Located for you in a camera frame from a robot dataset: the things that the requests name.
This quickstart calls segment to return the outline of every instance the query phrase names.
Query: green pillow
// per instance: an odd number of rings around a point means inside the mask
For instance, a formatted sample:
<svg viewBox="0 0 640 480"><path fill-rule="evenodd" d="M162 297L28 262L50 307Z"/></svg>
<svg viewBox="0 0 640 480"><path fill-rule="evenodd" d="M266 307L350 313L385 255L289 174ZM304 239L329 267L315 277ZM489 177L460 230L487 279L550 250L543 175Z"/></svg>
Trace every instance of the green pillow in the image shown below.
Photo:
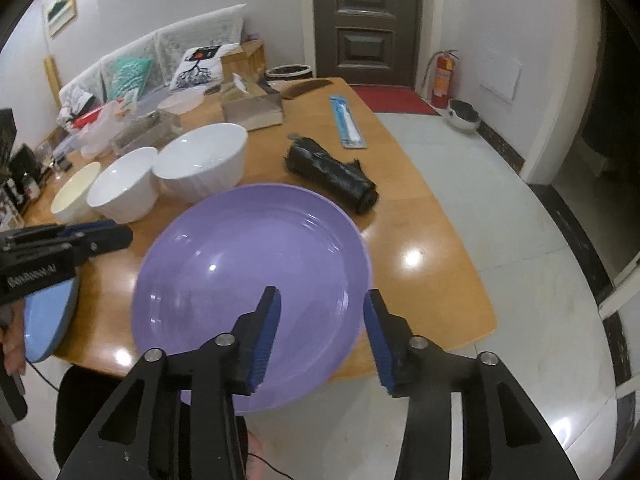
<svg viewBox="0 0 640 480"><path fill-rule="evenodd" d="M108 95L109 101L124 97L124 94L133 88L137 88L138 95L142 96L152 63L152 59L139 57L122 57L117 60L116 73Z"/></svg>

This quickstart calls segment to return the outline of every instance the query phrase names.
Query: blue plate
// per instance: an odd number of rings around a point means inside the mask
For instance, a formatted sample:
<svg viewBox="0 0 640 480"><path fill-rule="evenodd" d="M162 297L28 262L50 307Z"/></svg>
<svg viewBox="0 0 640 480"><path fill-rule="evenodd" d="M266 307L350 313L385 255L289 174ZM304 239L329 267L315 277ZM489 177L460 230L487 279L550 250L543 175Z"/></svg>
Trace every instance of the blue plate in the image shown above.
<svg viewBox="0 0 640 480"><path fill-rule="evenodd" d="M78 302L79 281L76 276L25 298L24 341L32 363L53 354L65 336Z"/></svg>

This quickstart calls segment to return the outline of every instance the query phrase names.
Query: fire extinguisher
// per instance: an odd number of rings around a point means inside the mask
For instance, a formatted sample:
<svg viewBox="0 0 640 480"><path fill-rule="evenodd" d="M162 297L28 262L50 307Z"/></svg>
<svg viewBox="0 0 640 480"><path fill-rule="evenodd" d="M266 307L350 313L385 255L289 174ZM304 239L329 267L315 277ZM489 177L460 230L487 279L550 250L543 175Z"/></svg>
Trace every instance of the fire extinguisher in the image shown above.
<svg viewBox="0 0 640 480"><path fill-rule="evenodd" d="M456 69L458 56L454 54L457 50L439 50L431 57L427 70L424 73L422 87L427 83L430 69L436 61L436 73L433 79L433 89L431 90L431 104L436 108L446 108L451 97L451 80Z"/></svg>

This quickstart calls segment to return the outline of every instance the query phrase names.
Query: black plastic bag roll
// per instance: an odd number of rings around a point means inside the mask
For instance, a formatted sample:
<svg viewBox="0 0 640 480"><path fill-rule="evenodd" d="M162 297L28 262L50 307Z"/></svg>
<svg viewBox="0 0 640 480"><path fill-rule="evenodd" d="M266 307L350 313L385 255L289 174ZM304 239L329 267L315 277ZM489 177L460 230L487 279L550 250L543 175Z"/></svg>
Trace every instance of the black plastic bag roll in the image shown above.
<svg viewBox="0 0 640 480"><path fill-rule="evenodd" d="M309 137L294 140L285 158L289 171L297 173L339 198L357 214L364 214L378 201L376 185L362 172L360 161L335 160Z"/></svg>

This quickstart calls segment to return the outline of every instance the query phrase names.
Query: sofa backrest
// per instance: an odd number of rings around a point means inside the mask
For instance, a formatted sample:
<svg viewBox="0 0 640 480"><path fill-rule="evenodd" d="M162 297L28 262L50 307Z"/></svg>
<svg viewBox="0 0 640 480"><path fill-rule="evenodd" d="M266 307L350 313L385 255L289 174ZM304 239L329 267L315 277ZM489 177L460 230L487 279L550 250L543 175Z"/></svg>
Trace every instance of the sofa backrest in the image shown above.
<svg viewBox="0 0 640 480"><path fill-rule="evenodd" d="M116 62L123 57L148 57L152 59L151 70L145 89L140 96L154 92L171 82L180 65L182 55L189 48L213 46L224 43L240 43L244 23L245 5L214 10L207 14L193 16L155 30L138 38L118 50L102 57L80 75L60 89L60 102L65 103L74 86L95 95L102 103L115 75Z"/></svg>

